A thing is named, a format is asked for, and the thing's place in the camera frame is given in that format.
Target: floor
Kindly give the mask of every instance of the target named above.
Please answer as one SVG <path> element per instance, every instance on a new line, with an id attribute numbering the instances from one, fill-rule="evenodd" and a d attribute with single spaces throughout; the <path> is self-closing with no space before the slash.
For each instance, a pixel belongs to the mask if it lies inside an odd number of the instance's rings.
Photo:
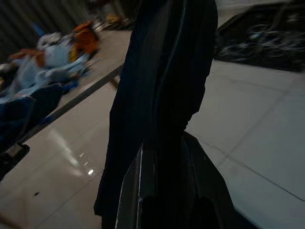
<path id="1" fill-rule="evenodd" d="M 262 229 L 304 228 L 304 74 L 214 61 L 205 87 L 187 131 L 236 209 Z M 114 96 L 105 85 L 26 142 L 31 151 L 0 183 L 2 215 L 23 229 L 100 229 L 92 207 Z"/>

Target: pile of clothes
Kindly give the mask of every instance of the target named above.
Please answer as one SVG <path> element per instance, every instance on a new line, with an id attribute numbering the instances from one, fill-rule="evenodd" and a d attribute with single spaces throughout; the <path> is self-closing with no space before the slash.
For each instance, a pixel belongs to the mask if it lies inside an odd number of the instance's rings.
<path id="1" fill-rule="evenodd" d="M 30 96 L 50 84 L 76 85 L 74 82 L 84 75 L 88 60 L 97 52 L 98 43 L 90 21 L 65 36 L 59 32 L 44 35 L 36 49 L 11 55 L 11 63 L 0 65 L 0 104 Z"/>

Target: dark garment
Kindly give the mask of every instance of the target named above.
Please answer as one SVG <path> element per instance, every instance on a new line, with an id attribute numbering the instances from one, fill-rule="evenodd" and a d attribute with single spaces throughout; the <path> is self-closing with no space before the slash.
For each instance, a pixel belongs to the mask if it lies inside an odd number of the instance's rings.
<path id="1" fill-rule="evenodd" d="M 176 142 L 199 110 L 216 25 L 214 0 L 142 1 L 110 112 L 107 159 L 94 206 L 95 214 L 106 218 L 106 229 L 115 227 L 122 182 L 141 143 L 153 136 L 163 146 L 167 135 Z"/>

